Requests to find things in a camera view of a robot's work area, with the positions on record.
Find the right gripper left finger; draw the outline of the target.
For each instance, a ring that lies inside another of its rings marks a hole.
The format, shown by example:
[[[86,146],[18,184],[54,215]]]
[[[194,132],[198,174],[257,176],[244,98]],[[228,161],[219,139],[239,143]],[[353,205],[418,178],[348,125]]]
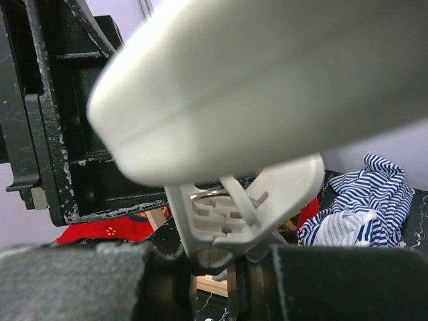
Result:
[[[196,281],[182,247],[21,245],[1,252],[2,320],[194,320]]]

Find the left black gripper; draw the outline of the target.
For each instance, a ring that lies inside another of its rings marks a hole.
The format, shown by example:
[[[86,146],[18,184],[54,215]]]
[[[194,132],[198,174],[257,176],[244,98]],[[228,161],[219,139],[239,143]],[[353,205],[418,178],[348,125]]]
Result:
[[[162,188],[126,179],[92,130],[86,104],[122,45],[85,1],[1,2],[1,161],[27,209],[63,226],[162,207]]]

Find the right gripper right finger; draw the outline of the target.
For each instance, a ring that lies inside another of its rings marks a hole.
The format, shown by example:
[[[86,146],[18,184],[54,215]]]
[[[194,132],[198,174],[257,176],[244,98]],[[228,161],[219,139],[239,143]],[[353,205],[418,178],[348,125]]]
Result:
[[[408,249],[274,245],[235,277],[232,320],[427,319],[427,259]]]

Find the white hanger clip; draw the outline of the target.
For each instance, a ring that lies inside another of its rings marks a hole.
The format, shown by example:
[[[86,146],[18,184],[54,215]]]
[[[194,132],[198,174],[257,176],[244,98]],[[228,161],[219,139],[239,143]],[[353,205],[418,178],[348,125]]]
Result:
[[[268,167],[243,188],[223,177],[222,189],[193,184],[166,186],[165,192],[192,269],[214,268],[214,251],[228,251],[235,261],[280,225],[298,214],[321,189],[324,162],[313,154]]]

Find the wooden drying rack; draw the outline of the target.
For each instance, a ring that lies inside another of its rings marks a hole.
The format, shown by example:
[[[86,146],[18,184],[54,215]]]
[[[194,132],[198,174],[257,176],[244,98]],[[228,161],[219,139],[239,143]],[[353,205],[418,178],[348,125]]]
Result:
[[[167,207],[162,207],[158,209],[152,209],[146,211],[145,215],[150,223],[150,226],[153,228],[153,233],[148,237],[153,243],[159,247],[159,251],[166,254],[172,255],[177,251],[184,250],[184,242],[179,235],[176,223],[172,217],[166,217],[169,212]],[[295,214],[293,217],[288,219],[285,223],[280,225],[278,229],[274,231],[272,235],[269,235],[257,245],[252,247],[247,253],[247,257],[252,260],[260,259],[262,256],[267,253],[268,247],[270,245],[285,245],[287,242],[280,234],[282,231],[290,232],[292,236],[295,235],[298,224],[298,214]],[[193,268],[194,274],[199,278],[205,278],[206,280],[201,284],[198,284],[200,290],[213,290],[214,293],[225,296],[226,290],[221,289],[221,283],[223,278],[219,278],[217,281],[209,279],[209,276],[219,275],[221,273],[226,273],[227,268],[234,262],[231,258],[231,253],[223,250],[215,250],[214,258],[220,259],[219,264],[215,264],[215,267],[195,267]]]

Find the white plastic clip hanger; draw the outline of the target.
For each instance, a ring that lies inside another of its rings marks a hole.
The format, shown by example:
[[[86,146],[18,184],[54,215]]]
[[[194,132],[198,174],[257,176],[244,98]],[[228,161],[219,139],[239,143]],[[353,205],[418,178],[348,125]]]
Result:
[[[148,186],[394,130],[427,117],[427,2],[167,1],[108,62],[87,115]]]

